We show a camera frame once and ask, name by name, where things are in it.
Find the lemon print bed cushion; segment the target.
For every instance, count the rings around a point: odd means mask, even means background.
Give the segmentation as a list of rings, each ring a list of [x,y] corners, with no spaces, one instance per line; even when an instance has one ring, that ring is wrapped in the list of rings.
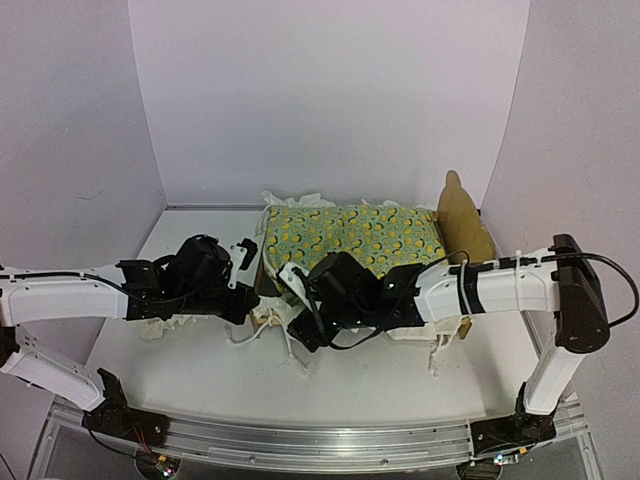
[[[309,271],[331,252],[347,252],[377,278],[392,267],[404,264],[427,264],[445,257],[445,247],[438,230],[436,211],[421,205],[402,206],[387,200],[379,205],[362,200],[360,204],[337,205],[320,193],[281,199],[270,191],[261,197],[266,206],[255,233],[264,236],[262,268],[267,279],[276,281],[278,270],[291,261]],[[250,312],[254,333],[244,339],[233,339],[225,327],[226,343],[236,347],[257,340],[265,328],[280,327],[287,355],[301,376],[308,374],[308,363],[293,350],[293,336],[284,333],[294,314],[302,313],[302,301],[294,300],[284,287],[276,287],[275,300],[259,296],[260,303]],[[444,327],[409,328],[387,333],[396,341],[426,341],[429,347],[427,370],[437,376],[434,361],[437,353],[449,346],[466,320],[446,320]]]

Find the wooden pet bed frame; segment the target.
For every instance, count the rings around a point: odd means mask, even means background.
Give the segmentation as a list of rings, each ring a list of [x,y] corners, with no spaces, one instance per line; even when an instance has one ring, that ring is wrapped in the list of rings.
[[[496,256],[493,240],[486,230],[479,210],[471,196],[463,188],[456,172],[450,171],[445,178],[445,187],[440,194],[438,206],[433,211],[438,214],[437,225],[441,234],[445,256],[450,263],[458,263],[464,258],[474,262],[492,260]],[[256,289],[259,295],[275,300],[275,294],[267,292],[269,284],[283,287],[276,281],[267,279],[262,260],[258,268]]]

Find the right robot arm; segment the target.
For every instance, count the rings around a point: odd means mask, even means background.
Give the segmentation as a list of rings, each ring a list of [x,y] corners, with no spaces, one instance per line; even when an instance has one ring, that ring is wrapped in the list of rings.
[[[609,320],[594,268],[597,263],[619,274],[634,297],[639,295],[623,267],[603,255],[582,251],[569,234],[558,234],[551,247],[528,254],[484,262],[464,259],[455,265],[443,257],[395,266],[382,277],[347,252],[331,252],[311,270],[288,262],[278,277],[305,307],[287,331],[309,352],[325,347],[340,350],[335,339],[345,330],[365,328],[373,339],[465,316],[553,314],[554,335],[523,385],[518,410],[503,423],[510,441],[524,443],[540,430],[543,416],[554,413],[584,357],[606,345],[612,328],[639,311],[634,303],[629,313]]]

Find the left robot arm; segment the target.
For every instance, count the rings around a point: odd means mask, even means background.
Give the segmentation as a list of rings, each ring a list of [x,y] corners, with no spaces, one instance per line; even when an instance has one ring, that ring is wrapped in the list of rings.
[[[31,322],[60,319],[168,321],[175,316],[218,317],[245,322],[259,303],[239,281],[258,252],[250,239],[224,248],[200,234],[175,254],[154,261],[121,260],[106,267],[69,271],[1,270],[1,371],[61,396],[114,437],[134,428],[119,379],[90,370],[51,351],[26,330]]]

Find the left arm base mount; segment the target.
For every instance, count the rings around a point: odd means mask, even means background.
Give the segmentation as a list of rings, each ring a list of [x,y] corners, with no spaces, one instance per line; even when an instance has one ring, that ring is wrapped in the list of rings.
[[[131,407],[120,380],[103,368],[97,373],[103,383],[104,399],[93,410],[84,412],[82,426],[91,433],[162,447],[168,435],[169,417]]]

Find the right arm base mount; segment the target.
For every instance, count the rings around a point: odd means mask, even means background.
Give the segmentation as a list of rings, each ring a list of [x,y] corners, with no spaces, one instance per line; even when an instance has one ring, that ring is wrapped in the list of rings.
[[[524,406],[526,383],[518,392],[514,412],[503,417],[476,420],[470,423],[471,458],[481,460],[503,452],[530,449],[556,437],[554,416],[528,413]]]

